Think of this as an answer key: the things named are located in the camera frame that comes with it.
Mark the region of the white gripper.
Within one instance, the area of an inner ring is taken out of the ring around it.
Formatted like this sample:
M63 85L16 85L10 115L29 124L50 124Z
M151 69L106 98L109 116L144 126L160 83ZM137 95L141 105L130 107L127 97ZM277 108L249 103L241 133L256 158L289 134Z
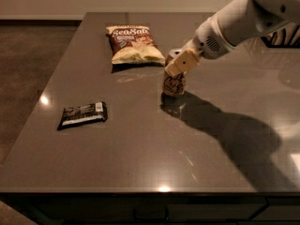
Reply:
M171 61L167 63L165 71L175 77L198 66L199 56L205 59L218 59L233 49L234 46L221 32L218 16L213 15L197 28L194 37L183 46L183 50L171 50Z

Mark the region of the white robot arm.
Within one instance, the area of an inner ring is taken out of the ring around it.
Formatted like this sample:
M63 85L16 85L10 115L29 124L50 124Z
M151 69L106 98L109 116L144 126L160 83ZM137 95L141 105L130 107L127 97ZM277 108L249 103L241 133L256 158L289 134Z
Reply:
M197 28L165 71L174 77L198 66L201 58L218 59L290 22L300 23L300 0L232 0Z

